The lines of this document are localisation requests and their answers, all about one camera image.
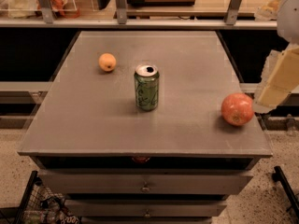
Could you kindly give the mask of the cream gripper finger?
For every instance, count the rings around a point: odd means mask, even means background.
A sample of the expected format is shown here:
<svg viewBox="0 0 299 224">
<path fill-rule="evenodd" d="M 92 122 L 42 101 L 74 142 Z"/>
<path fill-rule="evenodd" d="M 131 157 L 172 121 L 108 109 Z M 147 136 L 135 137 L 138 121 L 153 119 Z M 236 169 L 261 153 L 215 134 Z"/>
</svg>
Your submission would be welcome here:
<svg viewBox="0 0 299 224">
<path fill-rule="evenodd" d="M 299 46 L 289 45 L 283 51 L 271 50 L 261 79 L 254 92 L 252 108 L 256 113 L 268 113 L 299 86 Z"/>
</svg>

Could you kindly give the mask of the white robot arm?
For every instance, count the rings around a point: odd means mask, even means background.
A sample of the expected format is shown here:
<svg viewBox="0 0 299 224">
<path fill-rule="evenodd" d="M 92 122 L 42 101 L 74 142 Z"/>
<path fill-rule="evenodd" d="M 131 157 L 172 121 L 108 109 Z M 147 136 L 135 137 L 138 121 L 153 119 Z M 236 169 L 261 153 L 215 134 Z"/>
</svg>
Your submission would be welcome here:
<svg viewBox="0 0 299 224">
<path fill-rule="evenodd" d="M 272 50 L 266 58 L 254 93 L 256 113 L 275 109 L 299 86 L 299 0 L 281 0 L 277 22 L 278 35 L 289 45 L 281 52 Z"/>
</svg>

